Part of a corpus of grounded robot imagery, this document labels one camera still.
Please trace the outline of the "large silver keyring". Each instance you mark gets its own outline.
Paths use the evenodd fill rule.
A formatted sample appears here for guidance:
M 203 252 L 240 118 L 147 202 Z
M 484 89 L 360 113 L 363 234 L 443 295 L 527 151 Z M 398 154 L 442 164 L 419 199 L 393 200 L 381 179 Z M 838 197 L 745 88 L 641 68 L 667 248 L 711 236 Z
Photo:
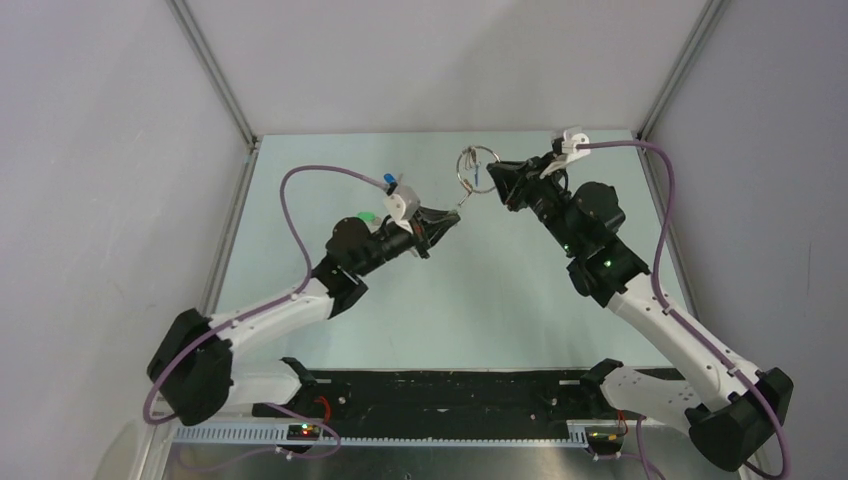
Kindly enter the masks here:
M 464 147 L 455 162 L 456 178 L 467 195 L 485 195 L 495 190 L 484 174 L 486 166 L 501 161 L 500 155 L 483 145 Z

